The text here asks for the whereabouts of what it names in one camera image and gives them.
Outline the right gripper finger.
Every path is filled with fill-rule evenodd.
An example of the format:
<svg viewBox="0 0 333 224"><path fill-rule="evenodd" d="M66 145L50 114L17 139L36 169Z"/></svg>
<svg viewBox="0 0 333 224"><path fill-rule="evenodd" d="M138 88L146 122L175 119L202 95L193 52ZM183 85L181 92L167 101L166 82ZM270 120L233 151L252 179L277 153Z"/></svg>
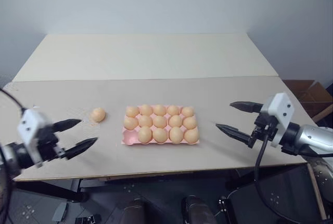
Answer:
<svg viewBox="0 0 333 224"><path fill-rule="evenodd" d="M236 108L243 112L260 113L263 104L250 102L250 101L236 101L229 104L231 107Z"/></svg>
<svg viewBox="0 0 333 224"><path fill-rule="evenodd" d="M251 136L239 131L237 128L224 124L216 124L216 127L227 136L246 144L248 147L254 146Z"/></svg>

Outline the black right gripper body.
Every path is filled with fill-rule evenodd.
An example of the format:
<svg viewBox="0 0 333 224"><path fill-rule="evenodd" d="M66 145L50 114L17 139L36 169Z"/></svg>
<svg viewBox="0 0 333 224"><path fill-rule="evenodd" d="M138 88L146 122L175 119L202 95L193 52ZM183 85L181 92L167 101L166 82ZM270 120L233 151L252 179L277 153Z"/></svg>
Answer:
<svg viewBox="0 0 333 224"><path fill-rule="evenodd" d="M278 120L272 115L266 113L260 113L254 121L255 127L251 133L248 147L253 148L257 139L264 141L265 137L268 140L273 140L274 135L276 134Z"/></svg>

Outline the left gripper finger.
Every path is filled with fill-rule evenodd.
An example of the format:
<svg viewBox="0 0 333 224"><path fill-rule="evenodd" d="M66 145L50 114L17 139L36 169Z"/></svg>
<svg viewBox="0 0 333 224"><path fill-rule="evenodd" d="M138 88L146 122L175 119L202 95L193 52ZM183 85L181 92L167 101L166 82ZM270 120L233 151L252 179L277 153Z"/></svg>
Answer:
<svg viewBox="0 0 333 224"><path fill-rule="evenodd" d="M52 125L52 132L56 133L56 132L65 131L67 129L74 127L75 125L77 125L80 122L81 122L80 119L71 118L71 119L67 119L67 120L63 120L63 121L54 123Z"/></svg>
<svg viewBox="0 0 333 224"><path fill-rule="evenodd" d="M77 143L73 148L68 149L65 151L64 157L68 160L80 155L81 153L85 152L89 149L96 141L98 137L89 138Z"/></svg>

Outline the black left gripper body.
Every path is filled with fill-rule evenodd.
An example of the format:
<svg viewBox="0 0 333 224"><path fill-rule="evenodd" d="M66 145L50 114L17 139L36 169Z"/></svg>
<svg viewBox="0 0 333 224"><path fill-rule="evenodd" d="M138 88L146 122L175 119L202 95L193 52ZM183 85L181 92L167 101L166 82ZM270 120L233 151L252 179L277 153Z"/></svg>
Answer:
<svg viewBox="0 0 333 224"><path fill-rule="evenodd" d="M55 135L56 132L64 130L66 130L65 123L55 123L37 131L35 136L37 139L37 150L43 162L66 158L66 152L64 148L58 146L59 139Z"/></svg>

